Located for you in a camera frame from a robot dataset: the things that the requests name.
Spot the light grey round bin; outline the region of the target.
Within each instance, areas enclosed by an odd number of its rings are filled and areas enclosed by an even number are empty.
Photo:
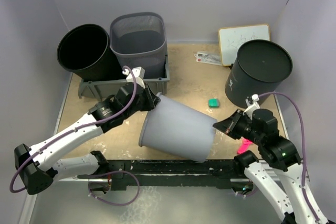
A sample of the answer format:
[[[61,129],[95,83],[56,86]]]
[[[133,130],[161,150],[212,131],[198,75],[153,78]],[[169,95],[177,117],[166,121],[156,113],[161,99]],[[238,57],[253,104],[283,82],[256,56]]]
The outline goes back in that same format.
[[[217,120],[162,93],[156,96],[160,102],[145,117],[139,146],[204,162],[214,143]]]

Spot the grey mesh square bin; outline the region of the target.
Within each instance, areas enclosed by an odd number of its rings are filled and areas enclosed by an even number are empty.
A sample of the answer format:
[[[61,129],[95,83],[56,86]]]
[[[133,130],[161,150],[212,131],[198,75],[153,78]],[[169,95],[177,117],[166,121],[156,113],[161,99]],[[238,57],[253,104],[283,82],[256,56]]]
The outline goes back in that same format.
[[[122,15],[110,25],[110,47],[120,66],[142,67],[146,79],[165,75],[167,54],[163,18],[154,12]]]

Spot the dark blue round bin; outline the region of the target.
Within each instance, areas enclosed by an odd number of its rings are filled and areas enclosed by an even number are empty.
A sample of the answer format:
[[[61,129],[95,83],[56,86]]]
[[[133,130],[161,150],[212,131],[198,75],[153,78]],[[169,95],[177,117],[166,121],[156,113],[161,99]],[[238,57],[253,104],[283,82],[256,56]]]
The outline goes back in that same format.
[[[292,59],[280,45],[268,40],[250,40],[238,49],[225,83],[225,94],[231,103],[246,108],[248,97],[275,91],[292,69]]]

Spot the black ribbed round bin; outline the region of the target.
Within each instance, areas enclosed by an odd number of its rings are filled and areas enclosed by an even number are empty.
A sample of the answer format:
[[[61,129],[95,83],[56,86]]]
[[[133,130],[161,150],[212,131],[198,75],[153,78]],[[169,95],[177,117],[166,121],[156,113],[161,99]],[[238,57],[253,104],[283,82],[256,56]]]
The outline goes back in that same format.
[[[86,82],[125,78],[110,48],[109,35],[99,25],[84,24],[69,31],[58,45],[57,60]]]

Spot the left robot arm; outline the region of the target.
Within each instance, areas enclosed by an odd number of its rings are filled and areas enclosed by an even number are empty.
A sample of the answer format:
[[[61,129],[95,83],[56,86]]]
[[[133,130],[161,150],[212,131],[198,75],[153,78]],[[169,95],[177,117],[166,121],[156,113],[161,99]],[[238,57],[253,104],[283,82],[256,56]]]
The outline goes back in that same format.
[[[67,177],[106,177],[111,168],[100,151],[67,161],[61,158],[86,141],[121,125],[135,112],[151,111],[159,103],[159,96],[147,84],[141,86],[130,82],[51,138],[33,146],[17,146],[14,149],[16,172],[10,181],[10,192],[25,190],[35,195]]]

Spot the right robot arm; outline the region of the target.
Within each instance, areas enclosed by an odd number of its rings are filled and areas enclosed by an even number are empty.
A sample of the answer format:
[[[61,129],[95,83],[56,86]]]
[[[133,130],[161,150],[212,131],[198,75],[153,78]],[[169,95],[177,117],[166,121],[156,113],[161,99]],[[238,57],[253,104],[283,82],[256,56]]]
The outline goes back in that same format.
[[[267,109],[236,110],[213,127],[232,139],[245,138],[258,146],[263,160],[279,178],[278,185],[251,151],[235,156],[234,173],[249,178],[267,198],[282,223],[331,223],[306,183],[304,165],[295,145],[279,134],[278,121]]]

